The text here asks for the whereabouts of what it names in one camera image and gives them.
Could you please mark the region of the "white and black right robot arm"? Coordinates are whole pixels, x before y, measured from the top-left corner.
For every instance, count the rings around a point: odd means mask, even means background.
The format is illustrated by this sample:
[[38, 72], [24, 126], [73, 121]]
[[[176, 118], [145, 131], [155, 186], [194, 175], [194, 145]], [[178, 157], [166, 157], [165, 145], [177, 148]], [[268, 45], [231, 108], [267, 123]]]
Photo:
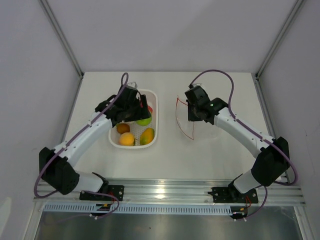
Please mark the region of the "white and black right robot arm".
[[237, 177], [228, 189], [228, 196], [234, 202], [246, 197], [251, 189], [268, 187], [290, 166], [288, 142], [279, 137], [256, 133], [244, 127], [240, 119], [231, 114], [228, 103], [216, 97], [210, 100], [206, 91], [199, 85], [192, 86], [185, 93], [188, 105], [188, 120], [210, 123], [235, 138], [255, 158], [250, 170]]

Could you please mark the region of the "clear zip bag orange zipper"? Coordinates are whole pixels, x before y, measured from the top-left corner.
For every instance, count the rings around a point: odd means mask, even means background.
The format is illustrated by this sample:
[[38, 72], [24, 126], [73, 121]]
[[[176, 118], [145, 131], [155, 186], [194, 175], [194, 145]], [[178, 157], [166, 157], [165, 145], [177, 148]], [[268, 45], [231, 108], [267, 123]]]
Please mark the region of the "clear zip bag orange zipper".
[[213, 140], [221, 133], [217, 127], [210, 123], [189, 121], [187, 101], [179, 96], [175, 102], [175, 121], [182, 135], [192, 141]]

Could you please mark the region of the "orange apricot fruit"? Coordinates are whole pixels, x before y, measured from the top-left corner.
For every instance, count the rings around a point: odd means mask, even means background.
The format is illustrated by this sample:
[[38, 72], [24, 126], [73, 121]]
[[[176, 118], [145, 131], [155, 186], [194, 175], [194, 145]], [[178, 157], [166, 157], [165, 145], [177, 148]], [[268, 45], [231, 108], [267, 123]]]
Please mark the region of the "orange apricot fruit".
[[136, 144], [135, 136], [130, 132], [125, 132], [120, 135], [118, 139], [118, 144], [126, 147], [133, 147]]

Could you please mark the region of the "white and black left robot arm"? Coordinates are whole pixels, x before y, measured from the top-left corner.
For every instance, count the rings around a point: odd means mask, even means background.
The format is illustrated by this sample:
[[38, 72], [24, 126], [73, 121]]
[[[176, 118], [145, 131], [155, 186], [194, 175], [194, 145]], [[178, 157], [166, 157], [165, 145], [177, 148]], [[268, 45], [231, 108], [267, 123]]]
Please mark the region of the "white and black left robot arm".
[[97, 173], [74, 169], [82, 155], [105, 133], [122, 122], [134, 122], [151, 116], [147, 97], [136, 88], [122, 85], [117, 94], [99, 103], [91, 118], [70, 140], [39, 153], [39, 177], [67, 195], [73, 191], [92, 194], [103, 200], [109, 193], [109, 182]]

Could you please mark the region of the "yellow green mango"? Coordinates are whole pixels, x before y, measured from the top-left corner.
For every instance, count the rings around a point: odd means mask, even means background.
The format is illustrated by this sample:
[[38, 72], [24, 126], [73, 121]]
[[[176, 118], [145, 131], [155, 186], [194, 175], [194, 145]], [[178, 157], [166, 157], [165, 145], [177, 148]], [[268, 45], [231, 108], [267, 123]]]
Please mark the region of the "yellow green mango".
[[139, 139], [139, 144], [141, 146], [150, 144], [155, 137], [155, 130], [153, 128], [146, 128], [144, 132], [141, 134]]

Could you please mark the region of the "brown kiwi fruit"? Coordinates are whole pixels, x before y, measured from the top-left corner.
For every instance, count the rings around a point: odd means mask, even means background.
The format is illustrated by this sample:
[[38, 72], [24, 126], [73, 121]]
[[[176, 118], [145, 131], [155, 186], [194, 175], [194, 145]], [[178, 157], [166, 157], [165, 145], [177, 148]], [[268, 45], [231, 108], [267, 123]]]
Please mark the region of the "brown kiwi fruit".
[[126, 123], [119, 123], [116, 125], [116, 131], [122, 135], [124, 133], [129, 133], [131, 131], [131, 128]]

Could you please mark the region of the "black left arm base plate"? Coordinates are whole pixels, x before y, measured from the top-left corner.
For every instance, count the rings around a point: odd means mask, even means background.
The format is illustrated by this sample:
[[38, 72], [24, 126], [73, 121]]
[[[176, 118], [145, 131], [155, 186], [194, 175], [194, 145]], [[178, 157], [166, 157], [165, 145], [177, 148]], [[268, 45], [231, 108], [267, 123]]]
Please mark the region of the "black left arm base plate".
[[[124, 185], [103, 186], [102, 190], [99, 191], [99, 193], [116, 197], [120, 202], [123, 201], [124, 192], [125, 192]], [[88, 192], [83, 192], [83, 193], [80, 193], [79, 199], [81, 201], [115, 201], [115, 199], [110, 196], [99, 195], [97, 193], [92, 194]]]

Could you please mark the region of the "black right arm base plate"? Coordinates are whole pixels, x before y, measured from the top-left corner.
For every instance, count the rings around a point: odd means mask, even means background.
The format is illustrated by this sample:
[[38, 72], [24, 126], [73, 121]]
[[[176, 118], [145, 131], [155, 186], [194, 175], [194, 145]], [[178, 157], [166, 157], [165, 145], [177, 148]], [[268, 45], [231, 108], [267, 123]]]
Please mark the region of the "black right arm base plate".
[[257, 204], [258, 194], [253, 188], [246, 193], [240, 193], [238, 190], [230, 187], [212, 187], [210, 191], [207, 192], [211, 195], [214, 203], [224, 203], [224, 204], [245, 204], [252, 203]]

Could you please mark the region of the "red peach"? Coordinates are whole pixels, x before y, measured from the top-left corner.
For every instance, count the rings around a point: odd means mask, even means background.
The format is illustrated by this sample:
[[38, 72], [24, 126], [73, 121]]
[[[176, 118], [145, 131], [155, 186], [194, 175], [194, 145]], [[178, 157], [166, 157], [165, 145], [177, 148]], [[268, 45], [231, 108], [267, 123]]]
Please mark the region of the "red peach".
[[149, 112], [150, 112], [151, 114], [153, 113], [153, 109], [152, 109], [151, 106], [148, 106], [148, 110], [149, 110]]

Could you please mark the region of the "green apple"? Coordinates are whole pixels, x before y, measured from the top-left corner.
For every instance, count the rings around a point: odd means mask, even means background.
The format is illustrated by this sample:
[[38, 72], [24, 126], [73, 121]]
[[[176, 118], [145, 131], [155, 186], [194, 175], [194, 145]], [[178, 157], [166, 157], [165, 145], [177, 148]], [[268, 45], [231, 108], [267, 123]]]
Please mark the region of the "green apple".
[[152, 122], [152, 117], [146, 118], [146, 119], [141, 119], [137, 120], [135, 123], [139, 126], [147, 126]]

